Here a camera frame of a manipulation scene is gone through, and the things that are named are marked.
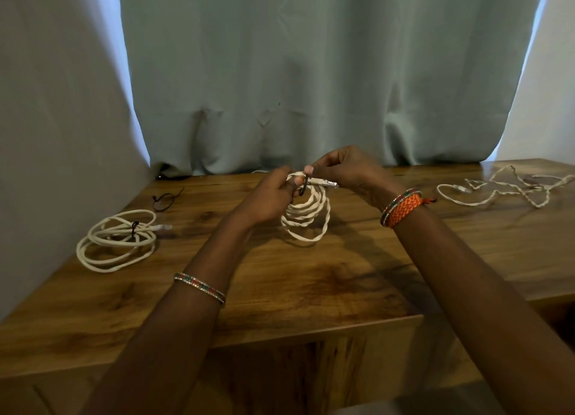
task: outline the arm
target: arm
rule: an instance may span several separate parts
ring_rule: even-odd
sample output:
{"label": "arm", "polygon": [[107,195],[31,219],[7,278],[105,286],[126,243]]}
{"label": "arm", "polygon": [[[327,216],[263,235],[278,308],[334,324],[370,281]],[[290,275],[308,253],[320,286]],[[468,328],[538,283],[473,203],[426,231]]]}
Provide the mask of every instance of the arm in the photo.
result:
{"label": "arm", "polygon": [[[255,224],[277,219],[303,182],[286,182],[288,167],[265,177],[218,225],[185,273],[226,293]],[[83,415],[178,414],[208,351],[220,304],[202,291],[175,282],[110,367]]]}
{"label": "arm", "polygon": [[[305,171],[337,181],[379,210],[405,191],[355,146]],[[575,355],[517,291],[426,207],[394,231],[502,406],[509,413],[572,413]]]}

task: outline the white wall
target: white wall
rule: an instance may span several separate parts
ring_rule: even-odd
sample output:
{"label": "white wall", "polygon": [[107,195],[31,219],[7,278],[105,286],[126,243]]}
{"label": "white wall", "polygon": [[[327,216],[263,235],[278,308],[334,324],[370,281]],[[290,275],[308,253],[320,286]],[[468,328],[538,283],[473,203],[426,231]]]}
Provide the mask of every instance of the white wall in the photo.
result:
{"label": "white wall", "polygon": [[151,179],[85,4],[0,0],[0,318]]}
{"label": "white wall", "polygon": [[575,0],[547,0],[498,160],[575,164]]}

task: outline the desk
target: desk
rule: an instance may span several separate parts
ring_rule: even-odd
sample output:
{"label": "desk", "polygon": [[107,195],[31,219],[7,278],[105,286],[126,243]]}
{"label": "desk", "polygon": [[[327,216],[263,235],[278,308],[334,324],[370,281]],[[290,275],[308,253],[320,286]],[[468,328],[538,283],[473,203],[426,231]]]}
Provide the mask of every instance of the desk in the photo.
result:
{"label": "desk", "polygon": [[[439,183],[488,178],[505,164],[393,173],[430,196]],[[520,174],[575,173],[546,160],[513,164]],[[0,325],[0,411],[77,413],[172,275],[261,177],[157,180],[135,197],[127,210],[151,208],[152,195],[185,187],[158,214],[173,229],[159,232],[150,258],[99,274],[73,256]],[[317,244],[292,240],[279,223],[255,230],[190,398],[194,413],[319,414],[481,378],[393,231],[379,225],[378,211],[348,190],[330,190],[329,198],[329,228]],[[431,208],[536,306],[573,302],[575,183],[554,190],[540,210],[518,196],[483,208],[440,199]]]}

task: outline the person's left arm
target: person's left arm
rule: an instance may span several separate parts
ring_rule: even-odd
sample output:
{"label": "person's left arm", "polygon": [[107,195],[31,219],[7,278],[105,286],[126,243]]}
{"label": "person's left arm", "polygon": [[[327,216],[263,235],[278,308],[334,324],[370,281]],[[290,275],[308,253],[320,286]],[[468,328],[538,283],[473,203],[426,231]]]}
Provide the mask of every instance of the person's left arm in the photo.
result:
{"label": "person's left arm", "polygon": [[[254,226],[279,218],[303,178],[289,167],[266,176],[218,225],[187,265],[190,274],[227,292]],[[98,383],[83,415],[178,414],[196,382],[220,312],[218,301],[175,282]]]}

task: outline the gray-green curtain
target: gray-green curtain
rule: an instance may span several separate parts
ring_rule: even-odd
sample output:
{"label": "gray-green curtain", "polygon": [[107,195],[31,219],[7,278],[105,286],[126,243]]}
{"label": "gray-green curtain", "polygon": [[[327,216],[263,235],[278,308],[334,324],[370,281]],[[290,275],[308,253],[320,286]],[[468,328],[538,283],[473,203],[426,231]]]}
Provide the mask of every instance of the gray-green curtain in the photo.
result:
{"label": "gray-green curtain", "polygon": [[168,175],[497,145],[539,0],[121,0],[134,106]]}

